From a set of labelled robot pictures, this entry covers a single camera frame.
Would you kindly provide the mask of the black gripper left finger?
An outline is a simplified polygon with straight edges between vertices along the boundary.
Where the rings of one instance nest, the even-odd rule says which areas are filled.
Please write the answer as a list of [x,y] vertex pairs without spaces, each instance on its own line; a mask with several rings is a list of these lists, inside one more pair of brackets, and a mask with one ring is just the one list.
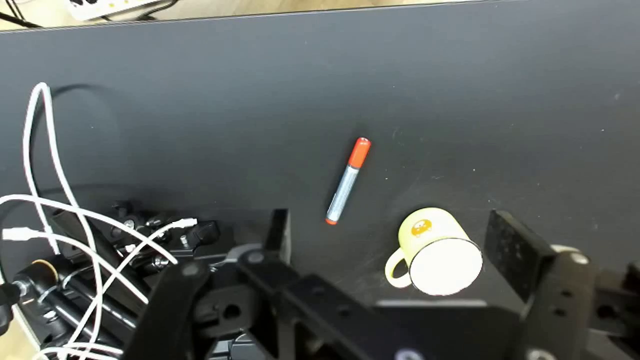
[[290,213],[274,209],[266,240],[238,260],[259,303],[250,337],[269,360],[374,360],[371,313],[322,276],[296,272],[287,229]]

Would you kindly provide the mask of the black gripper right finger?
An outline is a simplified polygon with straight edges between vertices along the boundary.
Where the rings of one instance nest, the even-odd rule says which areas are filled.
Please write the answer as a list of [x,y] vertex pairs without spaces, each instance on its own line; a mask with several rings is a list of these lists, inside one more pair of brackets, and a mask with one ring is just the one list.
[[593,268],[579,251],[557,251],[508,211],[487,216],[483,251],[525,303],[510,356],[579,360],[593,301]]

